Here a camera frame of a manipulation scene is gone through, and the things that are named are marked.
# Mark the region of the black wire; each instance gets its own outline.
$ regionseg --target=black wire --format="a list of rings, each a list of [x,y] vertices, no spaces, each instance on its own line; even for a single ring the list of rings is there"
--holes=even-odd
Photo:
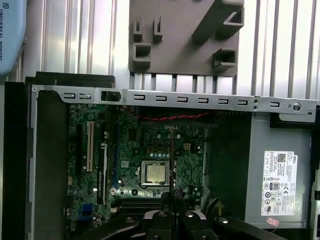
[[[217,205],[218,202],[219,202],[219,199],[218,199],[217,197],[215,197],[215,198],[208,204],[208,206],[205,208],[204,215],[205,215],[206,219],[209,219],[209,213],[210,213],[211,210]]]

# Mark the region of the corrugated metal wall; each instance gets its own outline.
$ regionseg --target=corrugated metal wall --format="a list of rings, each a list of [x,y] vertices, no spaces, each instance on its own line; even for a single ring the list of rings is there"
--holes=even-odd
[[[129,4],[29,0],[23,77],[36,71],[112,74],[119,89],[319,98],[317,0],[245,0],[238,75],[233,78],[130,75]]]

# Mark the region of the pcie slot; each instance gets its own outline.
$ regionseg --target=pcie slot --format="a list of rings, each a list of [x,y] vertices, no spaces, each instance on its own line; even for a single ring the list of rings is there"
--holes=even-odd
[[[80,178],[83,171],[83,139],[84,139],[84,126],[80,123],[76,125],[76,140],[75,140],[75,173]]]
[[[103,142],[99,149],[98,169],[97,169],[97,195],[96,201],[99,205],[106,205],[106,184],[107,184],[107,166],[108,166],[108,144]]]

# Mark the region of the cpu socket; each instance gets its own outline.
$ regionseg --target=cpu socket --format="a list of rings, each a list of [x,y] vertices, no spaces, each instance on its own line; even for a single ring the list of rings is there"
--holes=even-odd
[[[169,162],[142,161],[140,181],[144,186],[168,186]]]

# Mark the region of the red wire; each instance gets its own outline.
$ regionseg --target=red wire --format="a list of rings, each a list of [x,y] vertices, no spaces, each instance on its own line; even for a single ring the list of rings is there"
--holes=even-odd
[[[151,118],[151,117],[147,117],[147,116],[141,116],[139,114],[134,113],[133,111],[125,108],[124,106],[121,106],[122,109],[124,109],[125,111],[131,113],[132,115],[134,115],[135,117],[141,118],[142,120],[147,120],[147,121],[165,121],[165,120],[175,120],[175,119],[197,119],[203,116],[206,116],[210,113],[212,113],[213,111],[207,111],[204,113],[200,113],[198,115],[180,115],[180,116],[167,116],[167,117],[155,117],[155,118]]]

